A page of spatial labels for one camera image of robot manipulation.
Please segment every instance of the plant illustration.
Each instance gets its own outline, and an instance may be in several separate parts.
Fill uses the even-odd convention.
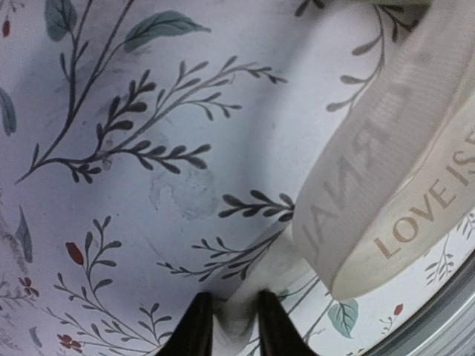
[[[469,213],[458,225],[457,231],[462,231],[466,240],[470,239],[475,230],[475,213]]]
[[[37,297],[39,297],[39,292],[32,286],[31,279],[28,277],[19,278],[19,285],[13,289],[4,276],[0,281],[0,311],[5,306],[11,310],[24,305],[33,306]]]
[[[350,339],[358,319],[358,302],[354,299],[338,302],[328,309],[328,318],[337,332]]]
[[[387,335],[390,333],[394,323],[396,322],[396,319],[402,313],[403,310],[404,304],[399,304],[394,308],[393,315],[387,317],[387,320],[379,319],[379,322],[384,324],[383,332],[381,332],[382,335]]]
[[[393,42],[396,42],[398,40],[399,31],[401,28],[410,32],[417,25],[417,22],[413,22],[412,24],[405,24],[402,20],[398,19],[397,13],[403,13],[404,12],[403,7],[378,5],[378,6],[373,6],[373,8],[375,10],[376,17],[378,18],[378,22],[379,22],[379,34],[371,41],[353,49],[351,54],[354,56],[363,56],[369,53],[378,45],[380,47],[379,60],[373,72],[366,78],[356,78],[351,75],[343,75],[340,77],[340,80],[343,84],[359,85],[360,87],[355,93],[353,93],[353,95],[350,98],[342,102],[333,102],[331,104],[328,104],[327,111],[329,112],[335,112],[342,108],[348,108],[348,114],[350,114],[358,98],[361,96],[364,90],[370,85],[370,83],[379,75],[382,68],[384,67],[385,51],[386,51],[385,42],[386,42],[387,34],[385,33],[385,29],[383,25],[383,20],[382,20],[383,14],[386,16],[389,16],[391,21],[393,22],[393,33],[391,37]]]
[[[251,190],[251,196],[258,200],[258,203],[245,203],[231,194],[223,195],[223,201],[232,208],[221,211],[219,217],[230,217],[234,213],[242,211],[243,217],[253,217],[259,212],[263,211],[262,215],[265,217],[273,217],[277,214],[280,222],[286,222],[292,219],[294,211],[294,202],[290,197],[284,193],[279,194],[283,204],[273,202],[267,195],[260,191]]]
[[[107,242],[105,240],[105,229],[110,222],[111,217],[106,217],[103,223],[99,223],[97,220],[93,221],[96,234],[99,235],[99,247],[96,251],[92,251],[94,236],[90,231],[85,236],[83,249],[80,249],[76,243],[66,243],[69,257],[80,267],[81,272],[84,274],[85,286],[80,286],[79,291],[74,291],[65,283],[61,273],[58,273],[58,283],[54,285],[55,289],[68,295],[69,301],[76,301],[81,304],[84,310],[101,315],[100,323],[84,326],[68,313],[64,313],[64,316],[59,316],[50,308],[47,308],[46,312],[59,320],[62,325],[69,325],[77,330],[77,340],[68,334],[58,335],[60,343],[67,349],[75,349],[81,352],[82,348],[86,346],[96,346],[107,349],[116,355],[124,355],[123,352],[136,352],[139,355],[144,355],[152,349],[161,346],[166,338],[171,335],[171,332],[159,333],[157,331],[157,327],[161,326],[162,323],[170,321],[171,317],[158,314],[159,303],[155,303],[150,309],[140,307],[139,312],[144,317],[137,321],[139,328],[136,328],[125,323],[105,307],[100,297],[100,291],[112,285],[114,281],[111,278],[98,278],[96,267],[117,267],[117,263],[106,255],[110,251],[122,246],[120,241]],[[127,347],[127,342],[131,340],[141,343],[143,345],[142,348],[137,348],[136,346]]]
[[[185,62],[181,62],[177,80],[169,89],[157,90],[157,85],[148,80],[150,71],[147,70],[138,82],[135,80],[130,82],[124,99],[121,96],[111,99],[105,121],[96,126],[97,144],[89,156],[81,159],[53,157],[54,150],[70,130],[91,88],[99,80],[117,51],[124,50],[126,53],[130,53],[158,37],[210,32],[210,29],[197,24],[181,13],[165,11],[142,20],[128,31],[122,41],[117,41],[119,28],[135,1],[127,0],[82,90],[78,88],[76,69],[88,49],[89,41],[83,39],[82,32],[94,0],[88,0],[80,18],[71,0],[46,1],[45,19],[50,39],[60,42],[66,36],[71,38],[71,53],[59,55],[60,68],[69,86],[68,113],[61,132],[43,154],[40,154],[39,144],[36,144],[30,168],[16,181],[17,184],[37,169],[53,163],[68,168],[74,182],[79,182],[82,177],[86,182],[92,183],[94,176],[102,172],[97,163],[106,162],[109,157],[116,154],[132,155],[148,170],[154,169],[153,164],[158,164],[172,173],[179,174],[180,168],[176,164],[178,161],[205,169],[206,163],[200,158],[200,155],[211,149],[208,144],[192,149],[188,149],[184,145],[166,148],[162,145],[153,146],[152,142],[148,140],[140,141],[138,139],[161,119],[184,105],[193,105],[199,108],[210,121],[217,115],[216,111],[222,112],[226,118],[231,117],[231,112],[240,110],[241,106],[221,102],[222,93],[219,91],[219,87],[231,85],[232,79],[237,73],[248,73],[255,78],[266,77],[274,84],[286,82],[284,79],[274,76],[271,73],[271,67],[258,67],[254,63],[236,65],[235,62],[238,59],[236,56],[231,57],[215,75],[207,79],[197,75],[208,66],[208,62],[201,62],[191,69],[187,68]],[[153,105],[144,101],[144,95],[152,93],[156,98]],[[145,122],[141,121],[144,116],[147,117]],[[112,148],[103,148],[106,136],[113,131],[125,131],[128,136]]]
[[[346,354],[346,356],[358,356],[358,355],[362,355],[362,352],[365,350],[365,348],[363,349],[359,349],[357,352],[350,352],[349,354]]]
[[[294,15],[301,17],[305,13],[305,10],[308,8],[310,3],[315,5],[318,9],[323,9],[325,7],[325,4],[322,2],[322,0],[303,0],[301,4],[298,5],[297,10],[295,10]]]
[[[19,0],[0,0],[0,13],[4,10],[4,18],[1,23],[1,35],[8,37],[11,33],[10,17],[16,13],[19,8],[24,8],[24,2]]]
[[[243,250],[235,250],[225,246],[223,240],[219,237],[216,237],[215,244],[211,244],[207,240],[202,239],[200,245],[192,245],[191,248],[210,253],[209,258],[213,261],[205,263],[203,267],[197,271],[192,271],[182,266],[173,267],[167,262],[157,262],[157,265],[167,268],[171,274],[179,274],[183,277],[199,277],[199,282],[204,282],[212,274],[223,268],[228,270],[228,273],[225,273],[221,277],[222,280],[227,280],[232,277],[239,277],[241,280],[245,280],[249,268],[253,263],[259,261],[260,257],[269,249],[274,241],[277,240],[281,232],[282,231],[279,231],[256,245]],[[215,259],[219,257],[225,257],[225,259],[215,261]]]
[[[450,234],[447,235],[444,242],[444,248],[440,254],[439,261],[431,263],[425,271],[427,272],[426,281],[427,286],[440,282],[444,277],[450,275],[453,271],[453,255],[447,252],[447,244],[450,239]]]
[[[15,106],[10,95],[2,88],[0,88],[0,112],[5,135],[14,134],[16,132]]]

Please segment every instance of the leaf pattern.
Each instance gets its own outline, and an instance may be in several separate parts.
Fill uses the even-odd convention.
[[[231,194],[224,194],[223,201],[232,208],[221,211],[219,213],[219,217],[230,217],[239,211],[242,211],[243,217],[253,217],[262,211],[262,215],[265,217],[273,217],[277,214],[280,214],[278,219],[281,222],[286,222],[292,219],[294,203],[288,195],[284,193],[279,195],[283,202],[283,204],[280,204],[272,201],[267,195],[255,189],[251,190],[250,194],[256,200],[260,200],[260,202],[250,204],[244,203]]]
[[[71,248],[68,248],[68,254],[71,259],[77,263],[78,256],[81,255],[82,263],[84,267],[82,269],[85,279],[87,281],[86,286],[80,286],[80,293],[74,291],[70,286],[65,283],[61,273],[57,274],[58,284],[55,284],[53,287],[58,291],[65,293],[68,296],[70,302],[77,301],[80,306],[86,310],[93,312],[96,315],[104,317],[100,319],[100,323],[91,323],[88,327],[84,326],[78,320],[69,313],[64,313],[63,316],[59,316],[51,310],[51,308],[46,308],[46,312],[51,316],[59,320],[62,325],[69,325],[75,328],[76,334],[78,337],[86,337],[84,340],[79,339],[74,340],[71,336],[64,334],[58,335],[60,343],[66,349],[75,349],[82,352],[83,346],[93,345],[98,347],[103,347],[108,351],[117,354],[123,355],[124,351],[135,351],[142,352],[140,349],[131,349],[130,347],[124,346],[124,343],[127,343],[130,340],[143,343],[144,345],[151,346],[153,348],[160,347],[162,341],[170,336],[171,332],[162,332],[157,331],[157,326],[162,323],[172,320],[169,315],[158,316],[157,311],[159,310],[160,304],[154,303],[153,306],[147,310],[143,307],[139,308],[139,311],[147,316],[147,321],[138,320],[137,325],[142,329],[145,329],[150,335],[144,335],[141,330],[135,329],[134,326],[129,323],[124,322],[122,319],[113,314],[109,309],[104,307],[102,300],[98,294],[99,289],[109,288],[113,284],[111,278],[102,278],[99,282],[94,282],[93,273],[96,274],[96,268],[98,265],[103,265],[107,267],[116,267],[117,264],[113,260],[104,260],[104,254],[107,251],[110,251],[114,248],[121,248],[122,243],[120,241],[111,241],[107,243],[105,241],[105,229],[111,223],[111,217],[108,216],[104,219],[103,222],[98,220],[93,220],[94,228],[96,233],[99,235],[99,246],[95,252],[91,251],[91,241],[94,238],[93,233],[88,231],[85,235],[85,250],[81,251],[77,248],[76,243],[72,243],[74,248],[74,254],[71,253]],[[117,335],[121,343],[117,343],[114,339],[110,339],[106,335]]]
[[[450,240],[450,234],[445,238],[444,247],[438,262],[431,263],[425,271],[427,272],[426,281],[427,286],[435,283],[439,283],[444,278],[448,277],[454,267],[454,262],[452,261],[453,255],[447,252],[447,245]]]
[[[161,36],[182,36],[190,32],[211,32],[177,11],[156,13],[135,25],[125,37],[125,52],[131,52]]]
[[[7,136],[16,131],[16,114],[12,99],[5,90],[0,88],[0,109],[3,129]]]
[[[52,41],[61,41],[77,23],[77,12],[71,0],[45,1],[46,32]]]
[[[332,306],[328,311],[328,318],[337,332],[350,339],[358,320],[358,302],[351,299]]]
[[[23,247],[24,260],[28,263],[33,262],[33,251],[31,244],[30,231],[28,230],[27,220],[24,217],[23,209],[20,206],[20,223],[16,230],[15,237],[20,241]]]

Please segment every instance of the botanical print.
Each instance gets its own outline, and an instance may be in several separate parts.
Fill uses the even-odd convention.
[[[346,356],[359,356],[359,355],[362,355],[362,352],[365,350],[365,348],[363,349],[359,349],[358,351],[356,352],[350,352],[348,354],[346,354]]]
[[[354,48],[351,52],[355,57],[363,56],[373,50],[375,47],[380,48],[379,60],[376,64],[373,72],[366,78],[356,78],[351,75],[344,74],[340,77],[341,83],[345,85],[359,85],[358,90],[356,90],[353,95],[342,101],[342,102],[333,102],[328,104],[327,110],[329,112],[334,112],[340,110],[342,108],[348,108],[348,113],[353,109],[353,106],[356,104],[358,98],[364,92],[364,90],[370,85],[370,83],[379,75],[382,68],[384,67],[384,63],[386,61],[386,40],[387,34],[385,33],[386,29],[383,24],[383,14],[389,16],[390,20],[393,22],[393,32],[391,39],[393,42],[396,42],[399,38],[399,31],[398,28],[402,28],[406,31],[411,31],[416,25],[417,21],[414,21],[412,24],[405,24],[402,20],[397,18],[397,13],[403,13],[404,9],[400,6],[373,6],[373,9],[376,13],[376,17],[378,18],[379,22],[379,33],[374,38],[371,39],[369,42],[359,45],[358,47]]]
[[[13,233],[0,212],[0,243],[8,247],[18,267],[24,274],[28,274],[27,263],[33,262],[33,249],[27,220],[21,206],[19,216],[19,226]]]
[[[469,213],[456,228],[457,231],[461,231],[465,239],[468,240],[472,236],[472,232],[475,230],[475,213]]]
[[[32,285],[29,277],[19,278],[15,286],[5,280],[5,276],[0,281],[0,312],[15,311],[26,305],[33,306],[39,291]]]
[[[10,95],[0,88],[1,121],[5,135],[9,136],[16,131],[16,114]]]
[[[315,5],[318,9],[323,9],[325,7],[322,0],[303,0],[301,4],[298,5],[297,10],[295,10],[294,15],[301,17],[310,4]]]
[[[19,0],[0,0],[0,16],[3,15],[1,22],[1,35],[3,38],[8,37],[11,33],[10,17],[16,13],[19,8],[24,7],[24,2]]]
[[[402,313],[404,309],[404,304],[398,304],[393,311],[393,315],[387,317],[386,320],[379,319],[380,323],[384,324],[382,335],[387,335],[392,331],[393,325],[396,322],[397,317]]]
[[[431,263],[425,271],[427,272],[426,280],[427,286],[435,283],[440,283],[444,278],[448,277],[453,271],[453,255],[447,252],[447,244],[451,235],[447,235],[444,242],[444,247],[440,258],[437,262]]]
[[[223,201],[232,208],[221,211],[219,217],[230,217],[238,211],[242,211],[243,217],[253,217],[263,210],[262,215],[265,217],[273,217],[274,215],[281,214],[278,220],[282,223],[292,219],[295,205],[288,195],[284,193],[279,194],[279,198],[281,198],[283,202],[283,204],[281,204],[279,202],[273,202],[267,195],[255,189],[251,190],[250,193],[253,198],[260,200],[260,202],[249,204],[240,201],[231,194],[224,194]]]
[[[149,309],[140,307],[138,311],[143,315],[139,314],[137,321],[139,328],[137,328],[117,317],[105,306],[100,291],[110,288],[114,280],[108,277],[98,277],[99,273],[96,272],[96,267],[117,267],[117,263],[111,259],[111,255],[115,249],[122,247],[120,241],[109,242],[106,239],[105,232],[110,223],[111,217],[106,217],[103,222],[94,220],[95,235],[99,239],[95,239],[93,233],[89,231],[85,235],[84,248],[79,248],[76,243],[72,242],[65,244],[66,252],[77,265],[78,272],[84,275],[86,285],[80,286],[77,291],[70,286],[70,283],[65,282],[61,273],[57,274],[58,284],[54,285],[55,289],[68,296],[69,301],[76,302],[84,310],[94,313],[100,323],[91,323],[86,326],[68,312],[63,313],[62,316],[51,308],[46,308],[45,312],[59,320],[62,325],[71,326],[76,330],[76,337],[70,334],[57,335],[59,345],[65,349],[82,353],[83,349],[94,346],[106,349],[115,355],[124,355],[123,352],[136,352],[138,355],[144,355],[163,345],[171,335],[171,331],[158,331],[158,328],[163,327],[164,323],[171,320],[171,316],[161,314],[159,303],[154,303]],[[99,241],[97,248],[93,248],[93,240]],[[129,342],[134,342],[134,346],[128,346]]]
[[[185,145],[167,148],[162,145],[154,146],[148,140],[140,141],[138,139],[161,119],[184,105],[193,105],[201,109],[210,121],[213,121],[217,115],[216,110],[222,112],[226,118],[230,118],[231,112],[240,110],[242,106],[221,102],[219,98],[222,93],[218,88],[231,85],[232,78],[236,74],[248,73],[255,78],[266,77],[273,84],[285,83],[284,79],[272,74],[271,67],[258,67],[254,63],[239,65],[236,64],[238,59],[236,56],[231,57],[216,74],[207,78],[199,77],[198,74],[208,66],[208,62],[204,61],[188,68],[183,61],[179,65],[176,82],[168,89],[157,90],[157,84],[148,80],[151,71],[146,70],[141,78],[130,82],[124,96],[115,96],[111,99],[105,121],[96,125],[97,144],[95,148],[91,149],[89,156],[82,159],[52,157],[53,151],[65,138],[81,111],[91,88],[100,79],[117,51],[124,50],[126,53],[130,53],[159,37],[183,36],[193,32],[209,33],[211,31],[182,13],[165,11],[142,20],[128,31],[124,39],[114,45],[113,43],[117,42],[118,30],[135,1],[128,0],[124,6],[82,90],[78,88],[77,84],[77,66],[88,49],[89,41],[83,39],[82,29],[94,0],[88,1],[81,16],[78,16],[71,0],[46,1],[45,21],[50,39],[60,42],[65,37],[71,38],[71,52],[68,55],[61,52],[59,55],[60,67],[69,86],[69,109],[59,135],[42,154],[39,144],[36,144],[28,172],[16,183],[22,182],[37,169],[53,163],[68,168],[74,182],[79,182],[83,178],[84,181],[92,183],[94,176],[102,173],[102,168],[97,163],[107,162],[111,156],[116,154],[135,156],[139,163],[148,170],[153,170],[153,164],[158,164],[167,171],[179,174],[180,168],[177,163],[180,161],[187,162],[199,169],[205,169],[207,166],[201,155],[212,148],[210,144],[203,144],[191,149]],[[156,99],[153,103],[144,101],[144,94],[147,93],[154,94]],[[143,116],[148,116],[145,122],[141,120]],[[114,147],[105,148],[106,136],[113,131],[125,131],[130,135]]]
[[[208,252],[211,262],[203,265],[198,271],[191,271],[188,268],[178,266],[173,267],[167,262],[157,262],[160,267],[167,268],[171,274],[179,274],[183,277],[199,277],[198,282],[204,282],[212,274],[222,270],[226,273],[221,276],[221,280],[227,280],[232,277],[238,277],[245,280],[249,268],[269,249],[269,247],[278,239],[282,231],[267,237],[265,240],[252,245],[243,250],[236,250],[225,246],[224,241],[220,237],[216,237],[215,243],[210,243],[205,239],[201,240],[201,245],[192,245],[191,248]],[[224,260],[216,261],[219,257],[225,257]]]

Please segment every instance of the dark branch pattern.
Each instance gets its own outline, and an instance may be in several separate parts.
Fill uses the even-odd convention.
[[[295,10],[294,15],[301,17],[310,4],[315,5],[318,9],[323,9],[325,7],[325,4],[322,2],[322,0],[303,0],[301,4],[298,5],[297,10]]]
[[[0,311],[4,309],[4,306],[8,306],[11,310],[16,310],[17,307],[21,308],[24,304],[33,306],[36,300],[35,296],[38,294],[37,290],[25,286],[22,280],[20,283],[21,286],[11,289],[10,284],[2,278],[0,281]]]
[[[109,309],[107,309],[99,296],[99,290],[109,286],[113,283],[110,278],[100,279],[96,281],[93,278],[93,272],[97,266],[116,267],[115,261],[107,259],[105,253],[111,249],[120,248],[122,243],[120,241],[111,241],[107,243],[105,241],[105,229],[111,222],[111,218],[107,217],[103,223],[99,223],[94,220],[94,227],[96,234],[99,235],[99,247],[95,253],[91,253],[91,245],[94,240],[92,232],[88,232],[85,236],[84,250],[81,251],[75,243],[67,243],[66,247],[71,259],[78,265],[81,265],[82,272],[85,275],[87,281],[86,286],[81,286],[80,291],[74,291],[72,288],[66,285],[63,280],[62,274],[58,273],[58,284],[54,285],[54,288],[66,293],[69,301],[73,302],[77,300],[81,303],[84,310],[102,314],[107,318],[100,319],[100,323],[92,323],[89,327],[83,326],[72,315],[64,313],[64,317],[55,314],[51,309],[45,310],[50,316],[55,317],[63,325],[70,325],[78,329],[76,334],[80,337],[86,337],[79,342],[82,345],[101,346],[107,348],[110,352],[117,355],[123,355],[122,352],[140,352],[145,354],[150,351],[150,348],[156,348],[161,346],[164,340],[171,335],[171,332],[157,333],[157,325],[170,321],[169,315],[157,316],[160,304],[155,303],[149,310],[145,308],[139,308],[146,319],[145,321],[139,320],[137,324],[143,329],[144,332],[148,332],[150,336],[144,336],[140,331],[137,331],[133,326],[128,325],[124,321],[120,320]],[[121,344],[117,344],[112,340],[108,340],[106,334],[116,335],[120,338]],[[135,340],[144,343],[147,349],[133,349],[126,346],[126,343],[130,340]]]
[[[203,267],[197,271],[192,271],[182,266],[173,267],[170,263],[157,262],[157,265],[167,268],[171,274],[180,274],[183,277],[199,277],[199,282],[204,282],[212,274],[223,268],[229,270],[229,273],[224,274],[221,277],[222,280],[227,280],[232,277],[239,277],[241,280],[244,280],[252,264],[260,259],[264,252],[277,240],[279,235],[280,232],[244,250],[234,250],[226,247],[219,237],[216,237],[216,246],[214,247],[208,241],[202,239],[201,245],[193,245],[192,248],[210,253],[209,258],[212,260],[218,257],[227,258],[222,261],[205,263]]]
[[[427,272],[426,281],[427,286],[430,284],[439,283],[444,277],[449,276],[453,271],[453,255],[447,252],[447,244],[450,239],[450,235],[445,238],[444,248],[440,254],[439,261],[431,263],[425,271]]]
[[[255,67],[254,64],[234,65],[237,59],[236,56],[231,57],[217,74],[207,80],[202,80],[196,75],[208,66],[208,62],[201,62],[191,69],[187,68],[185,62],[181,62],[178,77],[174,85],[168,91],[161,89],[158,92],[153,114],[145,124],[135,130],[136,124],[132,121],[131,115],[145,113],[149,109],[148,105],[142,101],[140,97],[145,93],[155,92],[157,88],[154,82],[148,81],[150,71],[147,70],[142,75],[138,84],[134,80],[131,81],[128,94],[124,99],[125,102],[122,102],[123,100],[120,96],[115,96],[111,100],[105,124],[102,125],[99,123],[96,126],[97,144],[94,152],[89,157],[84,159],[48,158],[50,154],[48,153],[41,159],[38,159],[39,146],[36,145],[30,170],[20,178],[17,183],[26,179],[36,169],[51,163],[59,163],[68,167],[71,170],[75,182],[79,182],[79,177],[82,176],[86,182],[92,183],[92,176],[100,174],[102,169],[97,166],[92,168],[91,165],[95,162],[106,162],[109,157],[115,154],[131,154],[148,170],[154,169],[151,163],[155,162],[167,171],[179,174],[181,170],[172,163],[173,161],[179,160],[187,162],[198,169],[206,169],[207,165],[205,161],[198,155],[208,152],[211,149],[211,145],[209,144],[201,145],[193,151],[187,151],[188,148],[186,146],[178,145],[171,149],[169,154],[165,154],[168,149],[162,145],[152,148],[150,151],[143,152],[143,150],[151,146],[151,142],[148,140],[140,141],[131,148],[128,148],[128,146],[161,119],[183,105],[199,107],[204,111],[204,114],[210,121],[213,121],[216,115],[212,110],[213,108],[218,108],[226,118],[230,118],[232,111],[240,110],[242,107],[240,105],[229,105],[219,102],[218,99],[222,96],[222,93],[215,90],[217,90],[216,88],[218,87],[230,85],[232,83],[232,77],[236,73],[248,73],[255,78],[266,77],[273,84],[286,83],[285,79],[271,73],[271,67]],[[195,97],[204,90],[213,90],[215,92],[204,98]],[[112,131],[134,132],[120,144],[108,151],[104,151],[102,148],[103,142],[105,141],[106,135]]]
[[[412,29],[417,25],[417,22],[413,22],[412,24],[405,24],[402,20],[400,20],[397,17],[397,13],[403,13],[404,8],[399,7],[399,6],[373,6],[376,16],[379,21],[379,34],[372,39],[371,41],[362,44],[355,49],[353,49],[352,54],[354,56],[363,56],[365,54],[368,54],[372,49],[374,49],[377,45],[381,48],[380,54],[379,54],[379,60],[378,63],[375,66],[375,69],[373,72],[366,78],[356,78],[354,76],[350,75],[343,75],[341,76],[340,80],[343,84],[346,85],[360,85],[360,88],[353,93],[353,95],[342,101],[342,102],[333,102],[331,104],[328,104],[327,110],[329,112],[335,112],[338,111],[342,108],[348,108],[348,113],[351,112],[353,109],[355,103],[358,101],[358,98],[363,94],[363,92],[366,90],[366,88],[370,85],[371,82],[379,75],[381,72],[382,68],[384,67],[384,62],[385,62],[385,42],[386,42],[386,36],[387,34],[385,33],[384,30],[384,25],[382,21],[382,15],[385,14],[389,16],[390,20],[393,22],[393,33],[392,33],[392,40],[393,42],[396,42],[398,40],[400,28],[403,30],[406,30],[408,32],[412,31]]]
[[[475,213],[469,213],[457,226],[457,231],[462,231],[462,235],[468,240],[475,230]]]
[[[230,205],[232,208],[221,211],[219,217],[230,217],[234,213],[242,211],[243,217],[253,217],[259,212],[263,212],[265,217],[273,217],[280,214],[279,221],[286,222],[292,219],[294,211],[294,202],[290,197],[284,193],[279,194],[283,204],[273,202],[267,195],[260,191],[251,190],[251,196],[260,202],[258,203],[245,203],[231,194],[223,195],[223,201]]]

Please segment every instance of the stain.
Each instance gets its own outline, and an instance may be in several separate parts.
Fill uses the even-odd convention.
[[[219,199],[210,170],[182,169],[179,175],[162,172],[152,178],[149,198],[155,210],[169,195],[182,217],[188,221],[203,219],[216,212]]]
[[[22,350],[13,341],[13,339],[10,336],[8,336],[7,332],[3,328],[0,328],[0,346],[3,346],[4,348],[9,348],[12,350],[17,350],[17,351]]]

